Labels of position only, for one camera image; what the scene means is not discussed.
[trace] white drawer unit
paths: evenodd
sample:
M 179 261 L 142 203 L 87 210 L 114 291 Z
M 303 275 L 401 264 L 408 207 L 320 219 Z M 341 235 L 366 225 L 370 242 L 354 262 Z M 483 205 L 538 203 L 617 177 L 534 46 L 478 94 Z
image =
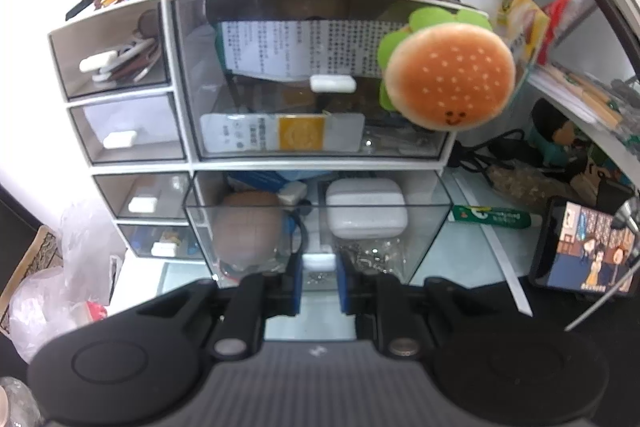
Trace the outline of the white drawer unit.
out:
M 377 263 L 376 241 L 395 248 L 399 264 L 389 270 L 410 280 L 449 209 L 436 172 L 455 134 L 419 128 L 380 105 L 376 51 L 412 11 L 434 5 L 462 7 L 444 0 L 136 0 L 53 31 L 66 108 L 123 240 L 140 257 L 206 263 L 221 284 L 233 284 L 241 270 L 220 271 L 215 216 L 224 210 L 225 228 L 238 236 L 255 228 L 248 219 L 273 221 L 268 250 L 286 256 L 300 246 L 291 212 L 302 198 L 313 240 L 310 280 L 331 271 L 336 249 L 364 248 Z M 242 204 L 223 203 L 243 190 L 242 182 L 229 184 L 234 172 L 302 180 L 304 194 L 293 184 L 278 198 L 272 187 L 271 212 L 243 212 Z M 328 215 L 326 182 L 363 175 L 388 175 L 401 187 L 404 203 L 388 209 L 397 230 L 360 237 L 329 226 L 348 214 L 382 216 L 382 206 L 357 201 Z

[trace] white wall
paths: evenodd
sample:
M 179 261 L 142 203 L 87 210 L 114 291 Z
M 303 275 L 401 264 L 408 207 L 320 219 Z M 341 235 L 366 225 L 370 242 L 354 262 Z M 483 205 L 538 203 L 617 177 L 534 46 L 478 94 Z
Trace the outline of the white wall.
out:
M 94 195 L 49 54 L 47 33 L 78 0 L 0 0 L 0 184 L 57 228 Z
M 94 191 L 62 107 L 46 39 L 76 1 L 0 0 L 0 183 L 54 227 L 64 208 Z M 491 14 L 500 2 L 463 1 Z M 613 78 L 630 71 L 599 12 L 561 51 L 568 65 L 583 65 L 601 76 Z

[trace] cartoon picture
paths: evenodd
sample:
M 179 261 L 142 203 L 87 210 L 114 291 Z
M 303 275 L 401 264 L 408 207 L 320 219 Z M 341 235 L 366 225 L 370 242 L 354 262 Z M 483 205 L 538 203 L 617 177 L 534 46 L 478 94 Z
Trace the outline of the cartoon picture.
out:
M 611 280 L 609 281 L 609 286 L 613 286 L 616 283 L 616 277 L 618 276 L 618 270 L 620 269 L 620 265 L 625 261 L 626 253 L 622 248 L 622 245 L 616 248 L 616 251 L 613 253 L 613 274 L 611 275 Z
M 604 293 L 628 271 L 633 246 L 629 229 L 612 230 L 612 217 L 567 203 L 559 230 L 556 257 L 546 284 L 566 290 Z M 620 288 L 627 293 L 631 283 Z
M 602 243 L 596 247 L 596 257 L 593 260 L 593 263 L 591 263 L 591 271 L 589 272 L 587 280 L 582 284 L 582 289 L 591 289 L 598 285 L 598 275 L 600 270 L 602 270 L 602 260 L 604 259 L 605 249 L 606 248 Z
M 580 256 L 580 262 L 586 263 L 588 259 L 593 259 L 593 251 L 596 249 L 596 237 L 589 235 L 582 244 L 582 255 Z

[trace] green tube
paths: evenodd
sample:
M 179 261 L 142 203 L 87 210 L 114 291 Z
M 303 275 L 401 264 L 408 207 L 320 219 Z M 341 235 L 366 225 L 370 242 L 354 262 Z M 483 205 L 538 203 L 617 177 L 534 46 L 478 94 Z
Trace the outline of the green tube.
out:
M 542 225 L 542 216 L 529 214 L 514 208 L 499 208 L 497 206 L 468 206 L 455 204 L 449 214 L 449 221 L 460 223 L 477 223 L 507 227 L 508 229 L 528 229 Z

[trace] small drawer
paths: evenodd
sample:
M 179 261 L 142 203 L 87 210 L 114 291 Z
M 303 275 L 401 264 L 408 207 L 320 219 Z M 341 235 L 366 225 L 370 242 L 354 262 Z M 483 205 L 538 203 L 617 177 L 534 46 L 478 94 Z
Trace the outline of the small drawer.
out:
M 100 174 L 94 180 L 118 219 L 186 219 L 187 172 Z
M 49 39 L 67 100 L 169 83 L 157 0 L 98 12 Z
M 91 103 L 69 111 L 93 164 L 185 159 L 171 93 Z
M 168 261 L 204 260 L 191 227 L 118 225 L 138 257 L 161 257 Z
M 276 195 L 289 182 L 279 178 L 289 173 L 201 171 L 194 177 L 187 216 L 221 281 L 235 284 L 248 273 L 283 270 L 300 250 L 309 290 L 335 287 L 337 253 L 349 255 L 357 269 L 393 273 L 408 283 L 451 208 L 434 171 L 353 177 L 299 171 L 306 187 L 302 202 Z M 370 189 L 353 199 L 353 187 Z
M 378 44 L 422 6 L 420 0 L 174 1 L 200 158 L 444 161 L 446 132 L 419 128 L 380 103 Z

